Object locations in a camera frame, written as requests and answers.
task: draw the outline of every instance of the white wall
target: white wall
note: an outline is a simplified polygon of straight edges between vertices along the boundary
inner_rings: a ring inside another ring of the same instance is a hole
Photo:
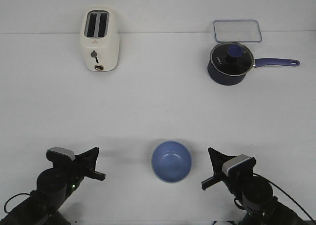
[[[0,0],[0,33],[78,33],[88,7],[116,11],[120,32],[208,32],[215,19],[262,31],[316,30],[316,0]]]

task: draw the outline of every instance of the metal rim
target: metal rim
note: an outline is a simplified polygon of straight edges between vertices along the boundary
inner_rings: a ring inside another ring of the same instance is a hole
[[[104,70],[104,67],[102,65],[97,64],[94,66],[94,69],[96,71],[102,72]]]
[[[214,50],[215,50],[218,46],[227,45],[227,44],[237,44],[237,45],[240,45],[240,46],[242,46],[243,48],[245,48],[246,50],[249,51],[250,56],[251,56],[251,66],[250,66],[250,68],[249,68],[246,72],[244,72],[244,73],[242,73],[242,74],[238,74],[238,75],[231,75],[231,74],[227,74],[227,73],[222,72],[221,70],[219,70],[219,69],[214,65],[213,60],[212,60],[212,55],[213,55]],[[212,49],[212,51],[211,51],[211,53],[210,53],[210,55],[209,55],[209,61],[211,62],[212,66],[213,66],[218,72],[220,72],[220,73],[222,73],[222,74],[224,74],[224,75],[226,75],[226,76],[230,76],[230,77],[243,76],[243,75],[247,74],[247,73],[255,66],[255,59],[254,59],[254,57],[253,57],[252,52],[250,51],[250,49],[249,49],[248,47],[246,47],[246,46],[244,46],[244,45],[238,43],[238,42],[223,42],[223,43],[220,43],[220,44],[216,45],[216,46]]]

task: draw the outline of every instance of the saucepan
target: saucepan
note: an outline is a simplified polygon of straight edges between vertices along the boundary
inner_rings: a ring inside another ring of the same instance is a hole
[[[237,42],[223,42],[211,51],[207,70],[214,81],[231,86],[240,83],[253,67],[264,65],[299,66],[300,62],[282,58],[254,59],[246,46]]]

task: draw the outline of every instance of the white table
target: white table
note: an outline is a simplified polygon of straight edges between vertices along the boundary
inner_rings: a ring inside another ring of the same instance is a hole
[[[1,34],[1,204],[36,189],[37,176],[51,167],[48,148],[80,154],[98,146],[96,169],[106,180],[81,183],[60,209],[68,220],[240,220],[244,212],[223,183],[201,189],[214,147],[254,156],[254,172],[316,217],[316,32],[262,34],[262,43],[248,45],[256,58],[301,65],[253,69],[235,86],[207,73],[213,33],[121,34],[118,66],[104,73],[86,69],[78,34]],[[188,177],[174,184],[151,168],[155,147],[169,139],[193,158]]]

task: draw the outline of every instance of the rectangular glass lid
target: rectangular glass lid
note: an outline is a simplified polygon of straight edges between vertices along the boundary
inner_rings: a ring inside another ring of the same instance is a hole
[[[259,43],[262,36],[256,20],[215,20],[215,40],[221,42]]]

